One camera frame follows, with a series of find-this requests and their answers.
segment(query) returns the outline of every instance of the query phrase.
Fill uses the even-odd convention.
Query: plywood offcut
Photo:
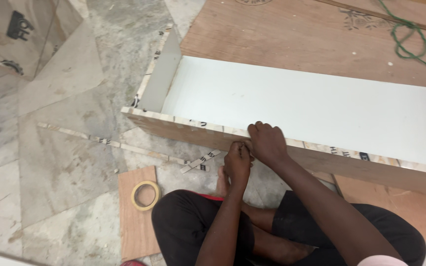
[[[131,202],[133,188],[142,181],[157,182],[155,166],[118,175],[121,261],[160,253],[152,226],[152,209],[137,210]]]
[[[426,87],[426,66],[395,54],[393,26],[315,0],[207,0],[180,47],[182,55]],[[417,35],[408,50],[421,51]]]
[[[338,175],[335,180],[347,202],[387,209],[414,226],[426,241],[426,195]]]

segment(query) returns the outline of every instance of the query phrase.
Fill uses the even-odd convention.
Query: printed logo on plywood
[[[267,4],[272,0],[236,0],[236,2],[239,2],[243,5],[248,5],[248,6],[258,6],[258,5],[263,5],[263,4]]]

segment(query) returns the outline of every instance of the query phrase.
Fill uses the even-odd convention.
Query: red cloth
[[[195,194],[198,194],[198,195],[200,195],[200,196],[202,196],[202,197],[204,197],[204,198],[207,198],[207,199],[212,199],[212,200],[218,200],[218,201],[224,201],[224,198],[221,198],[221,197],[215,197],[215,196],[210,196],[210,195],[206,195],[206,194],[200,194],[200,193],[197,193],[197,192],[195,192],[195,191],[192,191],[193,193],[195,193]]]
[[[137,260],[130,260],[127,262],[123,262],[121,266],[146,266],[144,263],[139,262]]]

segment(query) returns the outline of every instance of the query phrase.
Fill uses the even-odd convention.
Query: green wire
[[[396,42],[395,45],[395,53],[400,57],[400,58],[405,58],[405,59],[417,59],[420,62],[422,62],[423,64],[426,65],[426,62],[423,61],[421,59],[421,57],[423,57],[426,54],[426,39],[425,36],[422,33],[422,30],[420,29],[419,26],[417,26],[417,24],[415,24],[412,21],[408,21],[406,19],[400,18],[395,16],[394,14],[392,14],[389,9],[387,9],[387,6],[384,5],[384,3],[382,2],[382,0],[379,0],[379,3],[381,3],[382,7],[386,10],[387,14],[391,17],[393,17],[394,19],[397,19],[398,21],[400,21],[400,23],[397,23],[394,28],[392,29],[392,32],[390,33],[391,36],[394,38],[394,41]],[[411,29],[411,31],[405,35],[404,38],[402,38],[401,40],[397,39],[397,36],[395,35],[395,32],[397,30],[398,27],[402,27],[402,26],[406,26],[407,28]],[[420,34],[420,37],[422,37],[423,40],[423,49],[422,52],[419,55],[414,55],[413,53],[411,53],[410,51],[407,51],[407,49],[404,48],[404,46],[402,46],[402,44],[408,39],[410,38],[410,36],[412,36],[415,31],[417,30],[418,34]],[[400,51],[404,51],[407,56],[402,55],[400,53]]]

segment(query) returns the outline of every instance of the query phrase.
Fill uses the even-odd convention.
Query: tile floor
[[[224,154],[209,173],[48,131],[37,122],[194,160],[209,148],[145,134],[119,110],[132,101],[160,36],[180,37],[205,0],[71,0],[85,18],[32,82],[0,73],[0,253],[45,265],[120,264],[117,176],[156,165],[162,193],[214,191]],[[245,201],[277,207],[287,189],[260,163]],[[164,266],[162,254],[140,258]]]

